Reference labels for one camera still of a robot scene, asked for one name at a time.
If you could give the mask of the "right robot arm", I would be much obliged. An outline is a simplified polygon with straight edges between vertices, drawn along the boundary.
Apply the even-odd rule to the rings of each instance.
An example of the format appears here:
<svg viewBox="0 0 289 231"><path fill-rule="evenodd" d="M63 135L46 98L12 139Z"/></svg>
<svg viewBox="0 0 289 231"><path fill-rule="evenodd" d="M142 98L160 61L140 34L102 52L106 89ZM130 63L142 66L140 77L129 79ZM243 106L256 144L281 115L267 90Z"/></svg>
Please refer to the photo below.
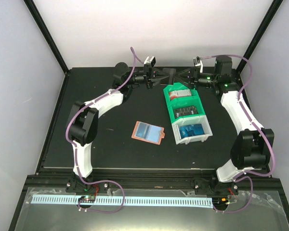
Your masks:
<svg viewBox="0 0 289 231"><path fill-rule="evenodd" d="M172 74L177 81L193 90L197 87L212 88L220 97L223 108L229 114L237 132L230 151L230 160L216 170L209 182L210 190L222 193L227 184L238 182L243 175L269 177L276 167L273 152L274 132L257 121L245 103L242 91L232 75L233 55L215 55L213 73L204 73L203 58L194 58L194 67Z"/></svg>

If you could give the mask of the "blue card stack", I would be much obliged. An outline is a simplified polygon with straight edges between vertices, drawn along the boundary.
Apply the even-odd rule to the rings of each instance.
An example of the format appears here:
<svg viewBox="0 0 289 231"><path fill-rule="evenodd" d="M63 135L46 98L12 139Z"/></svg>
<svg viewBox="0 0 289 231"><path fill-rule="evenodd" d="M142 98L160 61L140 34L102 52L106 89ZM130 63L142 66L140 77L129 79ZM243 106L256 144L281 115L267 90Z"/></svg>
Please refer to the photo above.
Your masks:
<svg viewBox="0 0 289 231"><path fill-rule="evenodd" d="M204 135L204 130L201 124L185 125L179 127L181 139L193 136Z"/></svg>

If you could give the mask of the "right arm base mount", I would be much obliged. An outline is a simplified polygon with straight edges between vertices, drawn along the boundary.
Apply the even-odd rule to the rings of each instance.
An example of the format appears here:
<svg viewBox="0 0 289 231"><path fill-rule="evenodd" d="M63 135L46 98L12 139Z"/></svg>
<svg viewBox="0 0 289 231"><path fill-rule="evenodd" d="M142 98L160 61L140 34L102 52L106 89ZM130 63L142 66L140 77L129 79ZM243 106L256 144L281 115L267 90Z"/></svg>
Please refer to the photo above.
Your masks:
<svg viewBox="0 0 289 231"><path fill-rule="evenodd" d="M222 196L233 193L238 195L238 190L234 186L233 182L219 182L216 178L198 178L194 180L194 189L198 194Z"/></svg>

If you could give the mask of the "blue credit card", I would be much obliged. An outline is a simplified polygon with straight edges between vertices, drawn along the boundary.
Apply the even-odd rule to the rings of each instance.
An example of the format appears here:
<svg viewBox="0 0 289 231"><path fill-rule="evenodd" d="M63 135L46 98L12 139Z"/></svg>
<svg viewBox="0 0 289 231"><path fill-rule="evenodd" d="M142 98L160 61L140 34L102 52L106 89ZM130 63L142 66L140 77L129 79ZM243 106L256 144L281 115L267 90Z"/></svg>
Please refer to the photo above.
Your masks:
<svg viewBox="0 0 289 231"><path fill-rule="evenodd" d="M149 134L150 125L144 122L139 122L136 128L135 137L141 139L147 139Z"/></svg>

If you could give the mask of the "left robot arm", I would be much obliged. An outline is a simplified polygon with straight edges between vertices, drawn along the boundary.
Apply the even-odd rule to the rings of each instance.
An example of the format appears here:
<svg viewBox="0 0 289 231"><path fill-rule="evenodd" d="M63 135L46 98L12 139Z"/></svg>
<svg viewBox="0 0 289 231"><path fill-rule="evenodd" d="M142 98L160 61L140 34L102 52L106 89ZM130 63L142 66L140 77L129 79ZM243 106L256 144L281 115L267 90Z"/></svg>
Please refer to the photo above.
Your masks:
<svg viewBox="0 0 289 231"><path fill-rule="evenodd" d="M153 62L145 63L143 70L140 71L120 62L114 68L111 89L91 101L74 103L66 127L66 139L73 147L73 171L79 176L77 180L79 189L89 192L94 185L89 175L92 173L92 142L97 135L99 118L126 102L133 89L140 84L145 84L148 89L157 84L173 84L175 72L173 68L162 70L155 68Z"/></svg>

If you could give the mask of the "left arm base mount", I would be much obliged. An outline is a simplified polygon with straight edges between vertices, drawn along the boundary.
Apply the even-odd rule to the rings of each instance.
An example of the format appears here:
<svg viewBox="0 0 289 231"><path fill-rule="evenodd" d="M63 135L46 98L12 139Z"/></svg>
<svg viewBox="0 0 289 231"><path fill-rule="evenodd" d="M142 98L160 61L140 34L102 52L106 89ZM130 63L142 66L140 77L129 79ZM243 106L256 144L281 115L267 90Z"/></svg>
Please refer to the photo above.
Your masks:
<svg viewBox="0 0 289 231"><path fill-rule="evenodd" d="M100 190L104 192L108 188L108 183L85 184L77 175L70 177L66 184L66 192L75 193L79 198L76 206L88 210L96 202Z"/></svg>

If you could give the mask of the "green and white card bin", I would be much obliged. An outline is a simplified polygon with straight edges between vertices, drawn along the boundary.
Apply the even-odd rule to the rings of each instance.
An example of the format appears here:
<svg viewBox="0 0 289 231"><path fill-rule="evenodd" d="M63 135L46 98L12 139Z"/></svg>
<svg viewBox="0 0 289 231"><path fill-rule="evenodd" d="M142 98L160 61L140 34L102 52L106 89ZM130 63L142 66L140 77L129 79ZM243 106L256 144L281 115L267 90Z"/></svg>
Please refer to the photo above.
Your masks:
<svg viewBox="0 0 289 231"><path fill-rule="evenodd" d="M213 135L197 90L174 83L163 92L176 144L205 142Z"/></svg>

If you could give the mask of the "black credit card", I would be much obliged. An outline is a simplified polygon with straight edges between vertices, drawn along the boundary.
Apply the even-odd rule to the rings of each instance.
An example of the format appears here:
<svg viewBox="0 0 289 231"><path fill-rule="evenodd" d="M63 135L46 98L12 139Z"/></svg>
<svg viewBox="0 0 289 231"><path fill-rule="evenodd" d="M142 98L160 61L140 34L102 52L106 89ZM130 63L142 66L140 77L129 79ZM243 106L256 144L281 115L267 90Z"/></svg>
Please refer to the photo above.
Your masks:
<svg viewBox="0 0 289 231"><path fill-rule="evenodd" d="M162 85L173 85L175 80L176 69L175 68L163 68L165 78L162 79Z"/></svg>

